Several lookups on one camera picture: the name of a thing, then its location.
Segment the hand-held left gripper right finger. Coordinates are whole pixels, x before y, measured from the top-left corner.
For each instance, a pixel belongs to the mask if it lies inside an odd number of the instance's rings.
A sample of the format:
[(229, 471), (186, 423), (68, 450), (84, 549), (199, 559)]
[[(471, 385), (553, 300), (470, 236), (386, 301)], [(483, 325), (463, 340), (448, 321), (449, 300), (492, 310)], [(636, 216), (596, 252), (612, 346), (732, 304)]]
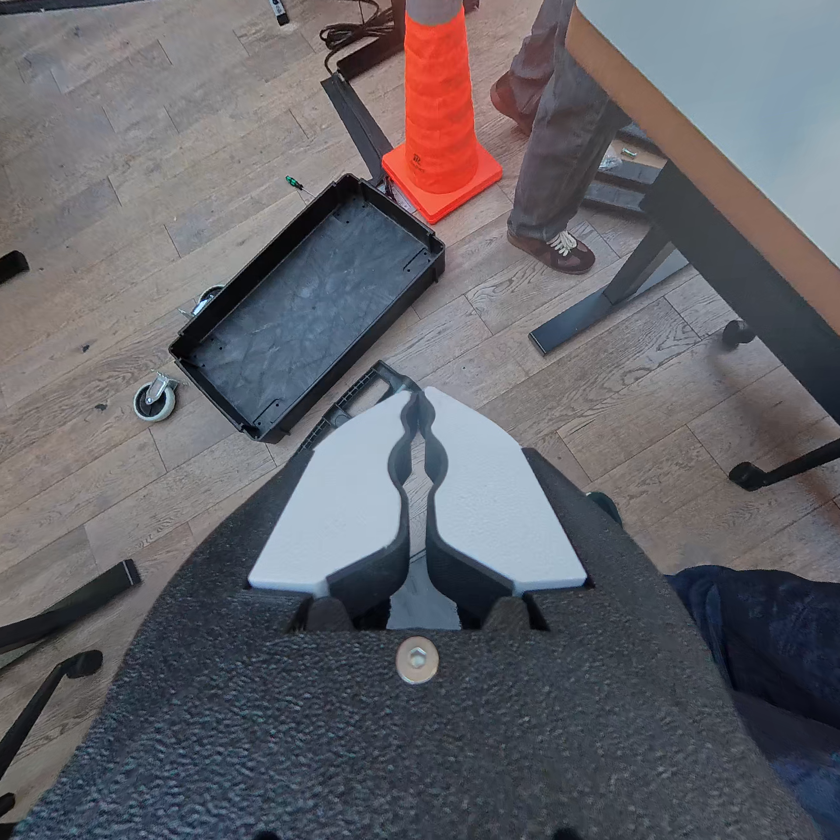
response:
[(523, 449), (506, 431), (429, 386), (420, 401), (427, 573), (480, 627), (507, 597), (581, 588), (587, 573)]

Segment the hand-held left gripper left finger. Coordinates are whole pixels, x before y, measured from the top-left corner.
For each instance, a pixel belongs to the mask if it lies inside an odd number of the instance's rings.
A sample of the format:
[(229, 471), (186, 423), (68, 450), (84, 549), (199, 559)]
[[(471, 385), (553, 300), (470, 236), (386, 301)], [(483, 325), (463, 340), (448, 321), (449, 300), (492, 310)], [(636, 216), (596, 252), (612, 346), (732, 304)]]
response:
[(410, 567), (408, 499), (419, 394), (396, 393), (305, 455), (248, 574), (252, 589), (330, 596), (356, 619), (390, 600)]

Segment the black parts under desk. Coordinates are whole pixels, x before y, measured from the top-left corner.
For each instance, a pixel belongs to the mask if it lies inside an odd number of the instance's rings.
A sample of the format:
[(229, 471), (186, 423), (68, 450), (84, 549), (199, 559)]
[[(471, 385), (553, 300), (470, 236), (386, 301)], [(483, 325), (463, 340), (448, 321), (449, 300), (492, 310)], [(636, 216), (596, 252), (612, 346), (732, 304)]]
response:
[(657, 144), (635, 122), (620, 129), (610, 147), (624, 146), (638, 152), (637, 158), (612, 171), (597, 170), (587, 187), (583, 206), (605, 212), (644, 217), (641, 202), (667, 162)]

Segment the grey desk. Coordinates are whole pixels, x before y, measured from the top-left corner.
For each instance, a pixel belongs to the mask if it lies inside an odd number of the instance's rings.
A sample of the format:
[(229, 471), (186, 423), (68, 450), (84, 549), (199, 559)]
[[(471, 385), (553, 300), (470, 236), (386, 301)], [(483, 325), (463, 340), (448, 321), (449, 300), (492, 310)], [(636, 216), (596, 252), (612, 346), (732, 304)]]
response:
[(651, 223), (610, 283), (530, 333), (543, 354), (680, 253), (838, 421), (838, 2), (579, 2), (569, 50), (657, 145)]

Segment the large black plastic tray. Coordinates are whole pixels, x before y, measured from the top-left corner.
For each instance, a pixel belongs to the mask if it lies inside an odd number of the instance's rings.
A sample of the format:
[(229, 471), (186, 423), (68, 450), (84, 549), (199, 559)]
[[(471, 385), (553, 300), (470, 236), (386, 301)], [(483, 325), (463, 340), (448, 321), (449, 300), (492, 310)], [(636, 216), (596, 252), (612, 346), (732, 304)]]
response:
[(445, 244), (345, 174), (178, 333), (178, 368), (235, 428), (279, 443), (445, 271)]

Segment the grey caster wheel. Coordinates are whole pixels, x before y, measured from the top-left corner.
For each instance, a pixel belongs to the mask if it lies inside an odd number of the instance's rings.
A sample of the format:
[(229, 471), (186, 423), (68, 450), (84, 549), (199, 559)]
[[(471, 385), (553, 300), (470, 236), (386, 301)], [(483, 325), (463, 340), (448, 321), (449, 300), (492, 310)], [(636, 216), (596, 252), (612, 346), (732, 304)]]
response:
[(207, 306), (225, 289), (224, 285), (215, 285), (205, 289), (205, 291), (196, 299), (192, 309), (185, 310), (178, 308), (177, 311), (187, 320), (192, 320), (197, 317)]
[(152, 381), (143, 384), (133, 397), (133, 412), (147, 424), (163, 422), (173, 414), (179, 380), (155, 371)]

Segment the black flat metal bar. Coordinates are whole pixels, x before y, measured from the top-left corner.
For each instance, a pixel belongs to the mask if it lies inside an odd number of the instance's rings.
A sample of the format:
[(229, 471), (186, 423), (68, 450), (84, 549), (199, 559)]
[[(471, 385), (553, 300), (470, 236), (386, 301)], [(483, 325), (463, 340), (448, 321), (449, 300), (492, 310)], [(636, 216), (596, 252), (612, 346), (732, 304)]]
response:
[(126, 559), (102, 572), (48, 610), (1, 627), (2, 668), (24, 657), (34, 647), (61, 634), (122, 593), (142, 582), (134, 560)]

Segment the black chair base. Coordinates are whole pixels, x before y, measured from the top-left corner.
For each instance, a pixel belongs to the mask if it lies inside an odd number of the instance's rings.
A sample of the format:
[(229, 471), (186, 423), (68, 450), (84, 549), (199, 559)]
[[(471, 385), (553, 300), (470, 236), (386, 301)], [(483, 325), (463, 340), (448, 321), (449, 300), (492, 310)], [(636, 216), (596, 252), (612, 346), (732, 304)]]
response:
[[(755, 332), (746, 322), (735, 319), (731, 320), (722, 331), (721, 341), (725, 348), (735, 350), (755, 338)], [(728, 479), (735, 486), (752, 492), (800, 476), (838, 459), (839, 439), (836, 439), (770, 471), (765, 471), (748, 461), (741, 462), (730, 469)]]
[[(23, 643), (16, 647), (2, 647), (2, 669), (11, 665), (17, 659), (22, 658), (34, 646), (35, 643)], [(4, 777), (6, 771), (14, 761), (18, 751), (48, 704), (60, 681), (65, 677), (68, 679), (79, 679), (92, 676), (99, 671), (102, 662), (102, 651), (90, 649), (74, 654), (52, 668), (26, 707), (20, 712), (12, 726), (3, 735), (1, 741), (1, 778)], [(11, 811), (15, 804), (14, 794), (2, 794), (1, 816)]]

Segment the person's leg in jeans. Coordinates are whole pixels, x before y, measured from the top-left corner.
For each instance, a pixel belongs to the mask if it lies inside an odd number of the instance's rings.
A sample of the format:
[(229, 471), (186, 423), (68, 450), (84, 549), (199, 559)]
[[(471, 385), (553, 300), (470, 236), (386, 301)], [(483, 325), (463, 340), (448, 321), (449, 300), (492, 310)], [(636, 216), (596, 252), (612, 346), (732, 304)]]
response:
[(839, 838), (839, 584), (717, 565), (666, 578), (748, 734), (822, 837)]

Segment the orange traffic cone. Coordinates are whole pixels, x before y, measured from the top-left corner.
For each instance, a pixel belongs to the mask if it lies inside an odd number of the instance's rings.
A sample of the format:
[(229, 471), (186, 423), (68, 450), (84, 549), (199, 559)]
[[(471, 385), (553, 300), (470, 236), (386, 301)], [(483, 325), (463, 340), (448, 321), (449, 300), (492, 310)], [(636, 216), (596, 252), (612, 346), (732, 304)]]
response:
[(382, 157), (430, 224), (498, 183), (502, 166), (476, 136), (466, 13), (460, 1), (406, 1), (404, 142)]

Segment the black angled metal frame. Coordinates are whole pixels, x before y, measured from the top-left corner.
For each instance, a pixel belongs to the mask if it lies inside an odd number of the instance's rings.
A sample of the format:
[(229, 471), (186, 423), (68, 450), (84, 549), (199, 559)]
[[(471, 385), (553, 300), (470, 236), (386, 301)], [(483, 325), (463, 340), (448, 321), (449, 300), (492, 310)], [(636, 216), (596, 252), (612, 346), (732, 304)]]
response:
[(388, 175), (382, 160), (393, 151), (393, 145), (353, 89), (351, 81), (383, 61), (401, 54), (403, 44), (402, 29), (379, 36), (370, 44), (341, 58), (335, 70), (321, 83), (371, 174), (370, 184), (385, 191)]

